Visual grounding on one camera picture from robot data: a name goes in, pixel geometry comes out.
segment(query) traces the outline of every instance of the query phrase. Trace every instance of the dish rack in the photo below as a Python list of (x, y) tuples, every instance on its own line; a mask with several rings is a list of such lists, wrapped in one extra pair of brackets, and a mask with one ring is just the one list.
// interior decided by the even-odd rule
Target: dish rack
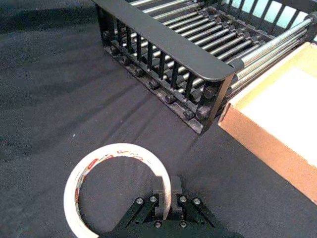
[[(196, 133), (208, 130), (226, 102), (317, 34), (316, 0), (276, 0), (273, 22), (233, 0), (93, 0), (102, 45)], [(296, 11), (286, 28), (284, 9)], [(292, 26), (300, 12), (309, 13)]]

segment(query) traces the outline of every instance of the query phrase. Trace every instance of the tape roll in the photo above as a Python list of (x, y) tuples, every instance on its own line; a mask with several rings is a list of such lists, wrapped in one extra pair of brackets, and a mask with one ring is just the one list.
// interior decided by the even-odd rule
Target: tape roll
[(80, 186), (85, 176), (99, 163), (115, 157), (130, 157), (137, 159), (153, 171), (157, 177), (162, 177), (164, 188), (164, 220), (171, 206), (171, 185), (168, 173), (162, 162), (147, 149), (133, 144), (118, 143), (101, 147), (84, 157), (71, 172), (64, 192), (64, 211), (66, 220), (73, 233), (78, 238), (97, 238), (98, 235), (88, 229), (81, 219), (78, 198)]

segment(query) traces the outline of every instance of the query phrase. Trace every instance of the metal rod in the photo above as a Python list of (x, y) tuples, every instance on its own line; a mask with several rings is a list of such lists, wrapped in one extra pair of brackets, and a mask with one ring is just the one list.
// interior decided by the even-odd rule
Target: metal rod
[(275, 63), (278, 59), (282, 58), (284, 54), (288, 53), (292, 48), (294, 48), (296, 45), (298, 45), (299, 40), (297, 40), (295, 43), (291, 44), (284, 50), (278, 52), (275, 56), (271, 57), (269, 60), (267, 60), (265, 63), (257, 67), (255, 70), (251, 71), (249, 74), (241, 78), (238, 82), (231, 85), (230, 88), (233, 90), (227, 97), (230, 98), (232, 94), (234, 94), (237, 90), (241, 89), (242, 86), (246, 85), (246, 83), (249, 83), (250, 80), (254, 79), (255, 76), (262, 73), (263, 70), (270, 67), (273, 63)]
[[(217, 45), (217, 44), (219, 44), (219, 43), (221, 43), (221, 42), (223, 42), (223, 41), (225, 41), (225, 40), (227, 40), (227, 39), (230, 39), (230, 38), (232, 37), (232, 36), (230, 36), (230, 37), (227, 37), (227, 36), (224, 36), (224, 37), (220, 38), (219, 40), (214, 41), (214, 42), (212, 42), (212, 43), (216, 43), (216, 44), (214, 44), (214, 45)], [(223, 45), (223, 46), (221, 46), (221, 47), (215, 49), (214, 51), (215, 51), (216, 53), (218, 53), (218, 52), (220, 52), (220, 51), (222, 51), (222, 50), (225, 50), (225, 49), (227, 49), (228, 47), (230, 47), (230, 46), (232, 46), (232, 45), (234, 45), (234, 44), (236, 44), (236, 43), (239, 43), (239, 42), (242, 41), (243, 39), (244, 39), (244, 36), (240, 36), (240, 37), (238, 38), (238, 40), (235, 39), (235, 40), (229, 42), (229, 44), (225, 44), (225, 45)], [(185, 72), (186, 70), (187, 70), (187, 69), (186, 69), (184, 66), (180, 66), (179, 69), (178, 69), (178, 73)], [(183, 75), (183, 77), (184, 77), (185, 80), (187, 80), (187, 74)]]
[[(219, 28), (221, 28), (221, 27), (222, 27), (221, 25), (218, 25), (218, 26), (215, 26), (215, 27), (211, 28), (210, 30), (213, 29), (213, 30), (215, 31), (215, 30), (217, 30), (217, 29), (219, 29)], [(205, 37), (205, 38), (203, 38), (203, 39), (201, 39), (201, 40), (199, 40), (199, 41), (196, 41), (196, 42), (194, 42), (194, 44), (197, 45), (197, 46), (201, 46), (203, 43), (205, 43), (205, 42), (207, 42), (207, 41), (210, 41), (210, 40), (213, 40), (213, 39), (216, 39), (216, 38), (220, 37), (221, 35), (225, 34), (225, 33), (228, 32), (228, 31), (229, 31), (229, 29), (224, 29), (224, 30), (219, 31), (219, 32), (217, 32), (217, 33), (215, 33), (215, 34), (212, 34), (211, 36), (208, 36), (208, 37)], [(202, 33), (204, 33), (204, 34), (199, 33), (199, 34), (197, 34), (197, 35), (194, 35), (194, 36), (188, 38), (188, 40), (189, 40), (189, 41), (192, 41), (193, 39), (196, 39), (197, 36), (201, 37), (202, 35), (206, 35), (206, 34), (209, 33), (209, 32), (210, 32), (210, 31), (207, 30), (207, 31), (205, 31), (205, 32), (202, 32)], [(165, 57), (165, 61), (166, 61), (166, 60), (169, 60), (169, 59), (171, 59), (170, 56), (166, 56), (166, 57)], [(174, 61), (169, 62), (169, 63), (167, 64), (167, 66), (168, 66), (169, 68), (172, 68), (172, 67), (174, 66)]]
[[(192, 23), (192, 24), (189, 24), (189, 25), (187, 25), (187, 26), (185, 26), (185, 27), (179, 28), (179, 29), (181, 29), (180, 32), (183, 32), (183, 34), (181, 34), (181, 36), (186, 37), (187, 35), (192, 35), (193, 33), (197, 32), (197, 31), (200, 31), (200, 29), (205, 29), (205, 28), (207, 28), (206, 25), (208, 25), (208, 27), (209, 27), (209, 26), (212, 26), (212, 25), (215, 25), (215, 22), (212, 21), (212, 22), (210, 22), (210, 23), (207, 23), (207, 24), (201, 26), (201, 28), (197, 27), (197, 28), (194, 28), (193, 30), (188, 30), (188, 29), (191, 29), (191, 28), (195, 27), (196, 25), (200, 25), (200, 24)], [(142, 47), (145, 47), (145, 46), (147, 46), (147, 45), (148, 45), (148, 41), (144, 41), (141, 46), (142, 46)]]
[[(180, 35), (183, 36), (183, 37), (190, 36), (190, 35), (193, 35), (193, 34), (195, 34), (195, 33), (197, 33), (197, 32), (200, 32), (200, 31), (202, 31), (202, 30), (204, 30), (204, 29), (206, 29), (206, 28), (209, 28), (209, 27), (211, 27), (211, 26), (214, 26), (215, 24), (216, 24), (216, 22), (215, 22), (215, 21), (212, 21), (212, 22), (209, 22), (209, 23), (207, 23), (207, 24), (205, 24), (205, 25), (202, 25), (202, 26), (200, 26), (200, 27), (197, 27), (197, 28), (194, 28), (194, 29), (192, 29), (192, 30), (183, 32), (183, 33), (180, 34)], [(154, 57), (159, 57), (159, 56), (160, 56), (160, 51), (154, 52), (154, 53), (153, 53), (153, 56), (154, 56)]]
[(197, 32), (203, 31), (203, 30), (208, 29), (208, 28), (210, 28), (212, 26), (215, 26), (215, 25), (216, 25), (216, 22), (215, 21), (211, 21), (211, 22), (208, 22), (207, 24), (204, 24), (204, 25), (202, 25), (200, 27), (194, 28), (194, 29), (192, 29), (190, 31), (184, 32), (184, 33), (182, 33), (180, 35), (182, 37), (188, 37), (188, 36), (191, 36), (191, 35), (193, 35), (193, 34), (195, 34)]
[(231, 63), (231, 62), (232, 62), (233, 60), (235, 60), (235, 59), (238, 59), (238, 58), (241, 58), (241, 57), (243, 57), (243, 56), (246, 56), (247, 54), (249, 54), (250, 52), (256, 50), (256, 49), (257, 49), (258, 47), (260, 47), (260, 46), (261, 46), (260, 44), (256, 44), (256, 45), (252, 46), (251, 48), (249, 48), (249, 49), (247, 49), (247, 50), (245, 50), (245, 51), (243, 51), (243, 52), (241, 52), (241, 53), (235, 55), (234, 57), (230, 58), (230, 59), (227, 60), (225, 63), (226, 63), (226, 64), (229, 64), (229, 63)]
[(161, 1), (161, 0), (139, 0), (139, 1), (133, 1), (130, 4), (132, 6), (144, 6), (147, 4), (155, 3), (157, 1)]
[[(180, 22), (178, 22), (178, 24), (185, 25), (185, 24), (188, 23), (188, 22), (186, 22), (186, 21), (187, 21), (187, 20), (180, 21)], [(132, 33), (131, 37), (132, 37), (132, 38), (137, 37), (137, 33), (136, 33), (136, 32)]]
[(167, 7), (170, 7), (170, 6), (175, 6), (175, 5), (179, 5), (179, 4), (182, 4), (184, 2), (189, 2), (189, 0), (176, 0), (176, 1), (171, 1), (171, 2), (168, 2), (168, 3), (165, 3), (165, 4), (162, 4), (162, 5), (158, 5), (158, 6), (154, 6), (154, 7), (151, 7), (151, 8), (148, 8), (148, 9), (145, 9), (143, 10), (144, 13), (154, 13), (154, 12), (157, 12), (157, 11), (160, 11), (164, 8), (167, 8)]
[(279, 51), (282, 51), (287, 46), (293, 44), (295, 41), (298, 40), (298, 38), (302, 37), (307, 32), (307, 29), (301, 31), (300, 33), (296, 34), (295, 36), (291, 37), (287, 41), (285, 41), (283, 44), (280, 44), (278, 47), (276, 47), (274, 50), (270, 51), (257, 61), (255, 61), (253, 64), (249, 65), (248, 67), (244, 68), (242, 71), (237, 73), (237, 77), (242, 78), (251, 71), (253, 71), (255, 68), (260, 66), (261, 64), (265, 63), (267, 60), (269, 60), (273, 55), (277, 54)]
[(283, 4), (282, 7), (280, 8), (280, 10), (278, 11), (278, 14), (276, 15), (276, 17), (275, 17), (273, 23), (272, 23), (272, 27), (271, 27), (271, 29), (270, 29), (270, 31), (269, 31), (270, 34), (273, 32), (273, 30), (274, 30), (274, 28), (275, 28), (275, 26), (276, 26), (276, 24), (277, 24), (277, 21), (279, 20), (279, 18), (280, 18), (280, 16), (281, 16), (282, 12), (283, 12), (283, 10), (284, 10), (284, 8), (285, 8), (285, 5)]
[(229, 47), (239, 43), (240, 41), (243, 41), (244, 39), (245, 39), (244, 36), (239, 36), (238, 38), (236, 38), (236, 39), (234, 39), (232, 41), (229, 41), (228, 43), (226, 43), (226, 44), (214, 49), (213, 51), (210, 51), (209, 54), (216, 55), (216, 54), (228, 49)]
[(292, 19), (289, 21), (289, 23), (287, 24), (286, 30), (288, 30), (289, 28), (291, 28), (291, 26), (293, 25), (295, 19), (297, 18), (298, 14), (299, 14), (299, 10), (296, 10), (295, 14), (293, 15)]
[(228, 50), (227, 52), (225, 52), (225, 53), (219, 55), (217, 58), (218, 58), (219, 60), (223, 60), (224, 58), (227, 58), (227, 57), (229, 57), (229, 56), (235, 54), (235, 53), (238, 52), (239, 50), (241, 50), (241, 49), (243, 49), (243, 48), (249, 46), (250, 44), (252, 44), (252, 42), (253, 42), (252, 40), (247, 40), (246, 42), (243, 42), (243, 43), (237, 45), (236, 47), (233, 47), (232, 49)]
[(263, 21), (264, 21), (264, 18), (265, 18), (265, 16), (266, 16), (267, 11), (268, 11), (268, 9), (270, 8), (271, 4), (272, 4), (272, 0), (268, 0), (267, 4), (266, 4), (266, 6), (265, 6), (265, 9), (264, 9), (264, 11), (263, 11), (263, 13), (262, 13), (262, 16), (261, 16), (261, 20), (260, 20), (258, 29), (262, 26)]
[(173, 15), (176, 15), (178, 13), (181, 13), (181, 12), (184, 12), (184, 11), (187, 11), (187, 10), (190, 10), (190, 9), (197, 9), (201, 6), (200, 3), (195, 3), (195, 4), (191, 4), (191, 5), (188, 5), (188, 6), (185, 6), (185, 7), (181, 7), (181, 8), (178, 8), (178, 9), (175, 9), (173, 11), (169, 11), (169, 12), (166, 12), (166, 13), (163, 13), (163, 14), (160, 14), (160, 15), (157, 15), (157, 16), (154, 16), (153, 18), (155, 20), (161, 20), (163, 18), (167, 18), (169, 16), (173, 16)]
[(191, 23), (191, 22), (193, 22), (193, 21), (200, 20), (200, 19), (202, 19), (203, 17), (204, 17), (203, 15), (199, 14), (198, 16), (191, 17), (191, 18), (186, 19), (186, 20), (184, 20), (184, 21), (177, 22), (177, 23), (175, 23), (175, 24), (169, 25), (168, 27), (169, 27), (169, 29), (175, 29), (175, 28), (178, 28), (178, 27), (180, 27), (180, 26), (182, 26), (182, 25)]
[(197, 14), (198, 14), (197, 11), (193, 11), (193, 12), (190, 12), (190, 13), (188, 13), (188, 14), (179, 16), (179, 17), (174, 18), (174, 19), (171, 19), (171, 20), (169, 20), (169, 21), (165, 21), (165, 22), (163, 22), (162, 24), (165, 25), (165, 26), (168, 26), (168, 25), (170, 25), (170, 24), (173, 24), (173, 23), (175, 23), (175, 22), (184, 20), (184, 19), (186, 19), (186, 18), (189, 18), (189, 17), (192, 17), (192, 16), (196, 16)]
[(300, 29), (308, 26), (313, 22), (313, 19), (310, 17), (306, 19), (305, 21), (299, 23), (298, 25), (294, 26), (293, 28), (285, 31), (281, 35), (275, 37), (273, 40), (267, 42), (266, 44), (262, 45), (260, 48), (256, 49), (255, 51), (251, 52), (250, 54), (244, 56), (241, 58), (241, 60), (244, 63), (244, 66), (247, 67), (254, 61), (256, 61), (261, 56), (265, 55), (270, 50), (273, 50), (276, 48), (279, 44), (283, 43), (285, 39), (287, 39), (289, 36), (293, 35), (294, 33), (298, 32)]
[[(181, 66), (181, 67), (179, 68), (179, 73), (180, 73), (180, 71), (183, 72), (183, 71), (186, 70), (185, 67), (183, 67), (183, 68), (182, 68), (182, 67), (183, 67), (183, 66)], [(184, 80), (188, 80), (188, 77), (189, 77), (189, 73), (186, 73), (186, 74), (183, 75)], [(203, 81), (204, 81), (204, 80), (202, 80), (201, 78), (195, 78), (194, 81), (193, 81), (193, 87), (196, 87), (197, 85), (203, 83)], [(184, 92), (184, 89), (183, 89), (183, 88), (180, 88), (180, 89), (178, 89), (178, 92), (183, 93), (183, 92)]]
[[(216, 31), (216, 30), (218, 30), (218, 29), (220, 29), (220, 28), (222, 28), (222, 26), (221, 26), (221, 25), (218, 25), (218, 26), (215, 26), (215, 27), (211, 28), (210, 30)], [(212, 34), (212, 35), (210, 35), (210, 36), (207, 36), (207, 37), (205, 37), (205, 38), (202, 38), (202, 39), (199, 40), (199, 41), (196, 41), (196, 42), (195, 42), (195, 45), (201, 46), (202, 44), (204, 44), (204, 43), (206, 43), (206, 42), (208, 42), (208, 41), (212, 41), (212, 40), (214, 40), (214, 39), (216, 39), (216, 38), (218, 38), (218, 37), (220, 37), (220, 36), (222, 36), (222, 35), (224, 35), (224, 34), (226, 34), (226, 33), (228, 33), (228, 32), (230, 32), (230, 30), (229, 30), (228, 28), (223, 29), (223, 30), (221, 30), (221, 31), (218, 31), (217, 33), (214, 33), (214, 34)]]
[(214, 46), (216, 46), (216, 45), (218, 45), (218, 44), (220, 44), (222, 42), (225, 42), (225, 41), (229, 40), (230, 38), (232, 38), (232, 37), (234, 37), (236, 35), (237, 35), (236, 32), (231, 32), (230, 34), (225, 35), (224, 37), (221, 37), (220, 39), (218, 39), (216, 41), (210, 42), (209, 44), (203, 46), (202, 48), (204, 50), (208, 50), (208, 49), (210, 49), (210, 48), (212, 48), (212, 47), (214, 47)]
[(204, 19), (199, 20), (199, 21), (197, 21), (197, 22), (191, 23), (191, 24), (189, 24), (189, 25), (187, 25), (187, 26), (178, 28), (178, 29), (175, 30), (175, 32), (176, 32), (176, 33), (182, 33), (182, 32), (184, 32), (184, 31), (186, 31), (186, 30), (188, 30), (188, 29), (192, 29), (192, 28), (194, 28), (195, 26), (202, 25), (203, 23), (209, 22), (209, 21), (210, 21), (210, 20), (209, 20), (208, 18), (204, 18)]

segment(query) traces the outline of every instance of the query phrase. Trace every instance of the brown box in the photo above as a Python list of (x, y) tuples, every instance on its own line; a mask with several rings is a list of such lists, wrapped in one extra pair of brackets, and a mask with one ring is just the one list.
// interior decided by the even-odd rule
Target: brown box
[(305, 43), (226, 105), (219, 126), (317, 204), (317, 46)]

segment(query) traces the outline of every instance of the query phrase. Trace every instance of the black cloth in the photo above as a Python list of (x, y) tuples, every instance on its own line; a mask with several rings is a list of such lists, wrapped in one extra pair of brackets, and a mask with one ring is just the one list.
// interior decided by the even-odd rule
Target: black cloth
[[(143, 146), (247, 238), (315, 238), (317, 207), (216, 123), (202, 136), (101, 47), (95, 20), (0, 35), (0, 237), (74, 237), (63, 192), (75, 165), (112, 143)], [(110, 231), (153, 174), (128, 158), (87, 176), (80, 209)]]

